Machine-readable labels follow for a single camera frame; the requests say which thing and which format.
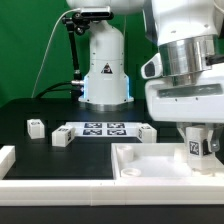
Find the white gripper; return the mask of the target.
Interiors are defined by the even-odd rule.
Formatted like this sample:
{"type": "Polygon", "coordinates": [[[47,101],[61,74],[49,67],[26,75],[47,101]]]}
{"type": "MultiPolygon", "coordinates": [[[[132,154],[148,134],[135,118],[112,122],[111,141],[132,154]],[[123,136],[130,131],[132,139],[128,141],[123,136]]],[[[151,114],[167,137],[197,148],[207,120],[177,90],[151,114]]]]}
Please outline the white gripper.
{"type": "MultiPolygon", "coordinates": [[[[161,56],[157,53],[141,68],[147,80],[145,97],[150,116],[155,121],[178,122],[177,130],[186,140],[184,122],[224,123],[224,63],[213,64],[195,75],[193,85],[174,86],[163,77],[161,56]]],[[[220,150],[221,125],[206,124],[203,154],[220,150]]]]}

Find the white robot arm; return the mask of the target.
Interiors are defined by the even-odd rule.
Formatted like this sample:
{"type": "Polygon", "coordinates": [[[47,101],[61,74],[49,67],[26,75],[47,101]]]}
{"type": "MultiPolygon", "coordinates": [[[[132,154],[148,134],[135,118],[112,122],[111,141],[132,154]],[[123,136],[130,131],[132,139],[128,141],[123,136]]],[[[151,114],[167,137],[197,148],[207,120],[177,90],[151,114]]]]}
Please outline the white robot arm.
{"type": "Polygon", "coordinates": [[[216,43],[224,0],[66,0],[81,49],[83,105],[144,97],[150,117],[174,122],[195,155],[219,151],[224,55],[216,43]]]}

